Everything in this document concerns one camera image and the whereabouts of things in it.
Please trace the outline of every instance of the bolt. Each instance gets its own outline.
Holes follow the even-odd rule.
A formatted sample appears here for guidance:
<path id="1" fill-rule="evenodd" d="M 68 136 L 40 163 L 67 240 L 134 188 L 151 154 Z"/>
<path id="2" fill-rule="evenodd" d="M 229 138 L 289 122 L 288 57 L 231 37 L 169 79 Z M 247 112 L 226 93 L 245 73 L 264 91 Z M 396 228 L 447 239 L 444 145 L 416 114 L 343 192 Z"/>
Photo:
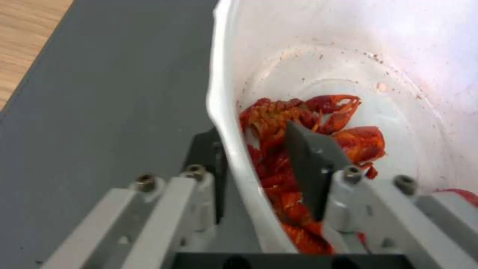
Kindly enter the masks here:
<path id="1" fill-rule="evenodd" d="M 150 192 L 156 188 L 156 180 L 154 175 L 146 174 L 136 179 L 136 190 L 142 192 Z"/>
<path id="2" fill-rule="evenodd" d="M 414 195 L 418 187 L 417 182 L 406 175 L 395 176 L 393 184 L 405 195 Z"/>
<path id="3" fill-rule="evenodd" d="M 206 174 L 206 168 L 199 164 L 193 164 L 186 167 L 185 174 L 189 178 L 195 178 L 197 181 L 202 181 Z"/>
<path id="4" fill-rule="evenodd" d="M 362 179 L 362 171 L 355 165 L 344 167 L 344 180 L 350 184 L 357 184 Z"/>

